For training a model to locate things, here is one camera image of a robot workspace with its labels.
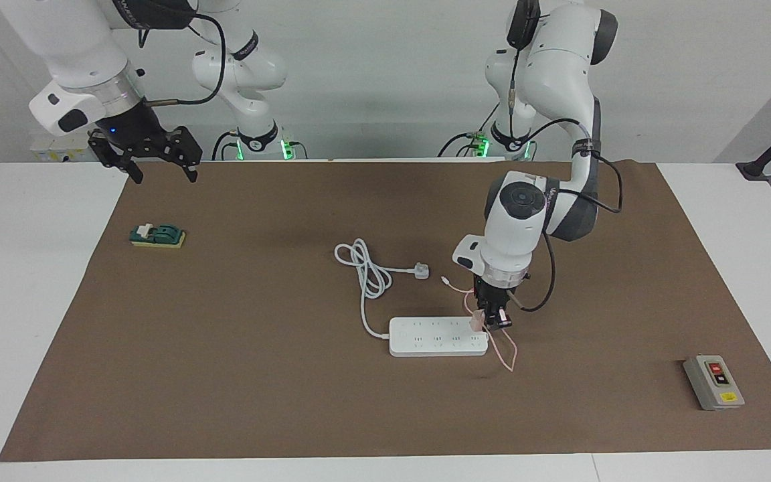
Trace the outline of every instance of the white power strip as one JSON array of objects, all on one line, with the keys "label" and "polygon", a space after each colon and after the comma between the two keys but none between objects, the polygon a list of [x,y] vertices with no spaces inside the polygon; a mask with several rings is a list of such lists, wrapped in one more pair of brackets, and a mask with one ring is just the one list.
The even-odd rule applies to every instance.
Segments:
[{"label": "white power strip", "polygon": [[395,357],[477,357],[487,334],[472,331],[471,317],[392,318],[388,348]]}]

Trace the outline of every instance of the charging cable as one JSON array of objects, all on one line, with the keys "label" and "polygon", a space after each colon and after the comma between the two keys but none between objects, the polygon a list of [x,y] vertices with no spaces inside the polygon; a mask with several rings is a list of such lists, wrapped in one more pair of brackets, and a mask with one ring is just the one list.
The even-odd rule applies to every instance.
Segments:
[{"label": "charging cable", "polygon": [[[349,260],[341,257],[340,251],[349,251]],[[345,266],[355,268],[359,275],[359,288],[361,289],[361,324],[365,330],[374,338],[388,339],[388,333],[377,333],[367,325],[367,315],[365,315],[365,300],[377,299],[392,286],[392,272],[412,272],[416,280],[426,280],[430,277],[430,266],[416,263],[415,268],[385,268],[377,265],[371,260],[371,253],[367,249],[364,239],[356,238],[352,244],[339,244],[335,246],[335,259]]]},{"label": "charging cable", "polygon": [[[466,313],[468,313],[469,317],[475,318],[475,315],[477,315],[474,311],[471,311],[468,307],[468,296],[475,292],[475,290],[461,290],[460,288],[452,285],[450,283],[450,280],[448,280],[446,277],[442,276],[440,277],[440,280],[442,280],[442,284],[444,286],[449,287],[450,289],[454,290],[457,293],[462,293],[462,308],[465,309]],[[513,341],[510,335],[508,335],[507,330],[502,329],[501,332],[505,334],[505,338],[508,339],[508,341],[511,342],[511,347],[513,347],[513,359],[511,360],[511,364],[507,364],[505,362],[505,358],[501,356],[501,351],[499,351],[499,346],[496,345],[495,338],[493,338],[493,333],[490,332],[486,327],[483,329],[484,333],[487,334],[487,339],[489,339],[490,343],[493,344],[493,350],[495,350],[495,354],[497,357],[499,357],[499,361],[501,361],[502,366],[505,367],[508,372],[513,373],[513,368],[517,365],[517,354],[519,353],[519,348],[517,348],[517,343]]]}]

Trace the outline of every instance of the push button switch box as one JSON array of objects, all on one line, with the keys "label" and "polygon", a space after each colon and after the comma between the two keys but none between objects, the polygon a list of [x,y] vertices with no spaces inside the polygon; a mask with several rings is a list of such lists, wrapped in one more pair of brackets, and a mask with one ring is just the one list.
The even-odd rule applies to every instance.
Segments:
[{"label": "push button switch box", "polygon": [[698,355],[683,362],[683,369],[704,410],[726,410],[746,405],[722,357]]}]

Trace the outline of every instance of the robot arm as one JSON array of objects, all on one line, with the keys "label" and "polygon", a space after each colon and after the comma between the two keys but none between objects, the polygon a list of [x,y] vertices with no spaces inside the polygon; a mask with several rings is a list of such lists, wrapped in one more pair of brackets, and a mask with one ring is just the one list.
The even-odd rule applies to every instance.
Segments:
[{"label": "robot arm", "polygon": [[[151,12],[152,27],[189,25],[192,17],[186,12],[195,12],[186,0],[166,4],[181,13],[161,15],[150,3],[116,2],[116,7],[128,23]],[[201,147],[185,127],[169,132],[160,126],[94,0],[0,0],[0,10],[52,76],[29,104],[47,131],[64,135],[96,123],[88,143],[105,167],[117,167],[140,183],[143,176],[133,159],[158,157],[179,165],[195,182]]]},{"label": "robot arm", "polygon": [[225,55],[220,52],[214,25],[197,21],[201,22],[197,27],[199,34],[212,45],[195,55],[193,72],[199,84],[212,90],[224,62],[226,76],[218,96],[234,112],[244,150],[252,155],[282,152],[284,129],[273,118],[260,91],[284,85],[287,65],[284,59],[261,45],[258,34],[246,25],[240,3],[241,0],[199,1],[199,12],[218,19],[224,26],[228,50]]},{"label": "robot arm", "polygon": [[[528,134],[514,137],[529,138],[534,110],[546,118],[569,119],[560,125],[573,141],[572,174],[567,181],[517,171],[499,178],[490,186],[487,196],[484,236],[468,235],[456,247],[452,259],[473,272],[475,298],[488,330],[511,326],[505,306],[526,279],[533,250],[541,237],[547,239],[547,243],[549,235],[572,241],[584,237],[594,227],[596,206],[560,190],[596,197],[600,105],[588,85],[588,68],[606,57],[617,30],[617,21],[611,13],[578,2],[563,2],[543,19],[536,15],[539,9],[536,0],[520,0],[520,3],[535,6],[536,9],[526,9],[522,5],[522,12],[527,10],[537,25],[518,29],[530,31],[533,41],[524,42],[530,46],[530,53],[517,65],[513,116],[515,133]],[[491,74],[490,65],[503,65],[502,58],[509,57],[512,68],[516,52],[511,51],[510,55],[499,52],[487,64],[487,79],[499,91],[499,98],[504,98],[507,89],[502,87],[501,73]],[[502,67],[493,70],[501,72]],[[510,83],[510,72],[507,75]],[[502,134],[503,122],[511,122],[510,112],[499,107],[498,118],[490,127],[494,140],[497,140],[496,131]],[[525,147],[523,144],[508,149],[501,143],[499,146],[510,153]]]},{"label": "robot arm", "polygon": [[[493,122],[484,128],[483,136],[490,140],[487,155],[500,156],[514,161],[524,159],[529,149],[527,138],[531,135],[531,126],[535,122],[537,110],[522,98],[513,97],[513,114],[510,113],[511,73],[513,59],[517,50],[502,49],[487,58],[487,82],[499,95],[499,106],[493,114]],[[517,63],[517,72],[525,70],[527,56],[521,56]]]}]

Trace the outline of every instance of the pink cable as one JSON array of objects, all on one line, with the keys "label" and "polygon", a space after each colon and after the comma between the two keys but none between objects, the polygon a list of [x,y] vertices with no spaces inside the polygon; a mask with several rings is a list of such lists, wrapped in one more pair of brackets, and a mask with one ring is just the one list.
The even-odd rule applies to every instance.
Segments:
[{"label": "pink cable", "polygon": [[499,361],[501,361],[501,364],[505,366],[505,369],[508,370],[508,372],[513,373],[513,368],[517,365],[517,354],[519,353],[519,349],[517,348],[517,344],[513,342],[513,339],[511,338],[508,333],[502,329],[501,332],[505,334],[507,339],[511,342],[511,345],[513,345],[513,359],[511,360],[511,365],[508,366],[508,364],[505,363],[505,359],[501,356],[501,351],[499,351],[498,345],[495,344],[495,338],[493,338],[493,334],[490,333],[489,330],[486,330],[487,335],[490,337],[490,342],[493,343],[493,350],[495,350],[495,354],[499,357]]},{"label": "pink cable", "polygon": [[[474,315],[474,313],[472,313],[471,309],[469,309],[468,307],[468,296],[469,294],[474,293],[474,291],[473,290],[464,291],[456,287],[453,287],[448,283],[446,283],[446,286],[454,290],[455,292],[465,293],[462,296],[462,307],[466,309],[466,312],[469,315]],[[517,343],[513,341],[513,339],[511,338],[510,335],[508,335],[506,330],[504,329],[501,330],[501,332],[505,334],[505,337],[508,339],[508,341],[511,342],[511,347],[513,347],[513,359],[511,360],[510,366],[508,366],[508,364],[505,363],[505,359],[501,356],[501,351],[499,351],[499,346],[495,344],[495,339],[493,339],[493,334],[490,333],[489,330],[487,329],[484,329],[484,331],[487,332],[487,335],[490,338],[490,342],[493,343],[493,350],[495,350],[496,356],[499,357],[499,361],[501,361],[502,366],[505,366],[505,369],[507,369],[508,372],[513,373],[514,367],[517,366],[517,354],[519,354],[519,348],[517,348]]]}]

